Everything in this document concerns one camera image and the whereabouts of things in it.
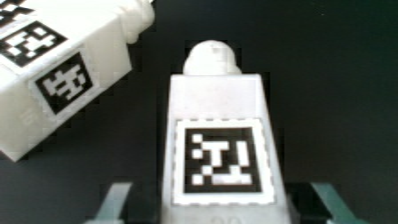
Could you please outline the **translucent gripper left finger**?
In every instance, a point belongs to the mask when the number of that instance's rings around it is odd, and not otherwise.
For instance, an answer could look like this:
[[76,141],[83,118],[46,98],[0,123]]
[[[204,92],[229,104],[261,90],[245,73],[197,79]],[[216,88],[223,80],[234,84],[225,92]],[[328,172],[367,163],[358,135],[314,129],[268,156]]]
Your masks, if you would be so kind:
[[111,184],[95,216],[83,224],[124,224],[120,213],[131,186],[131,182]]

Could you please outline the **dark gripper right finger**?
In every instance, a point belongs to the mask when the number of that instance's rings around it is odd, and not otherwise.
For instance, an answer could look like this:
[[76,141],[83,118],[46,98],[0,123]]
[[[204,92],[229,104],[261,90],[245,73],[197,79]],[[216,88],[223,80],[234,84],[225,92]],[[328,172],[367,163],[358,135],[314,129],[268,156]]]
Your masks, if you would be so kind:
[[369,224],[369,222],[355,216],[332,184],[314,182],[310,187],[330,213],[326,224]]

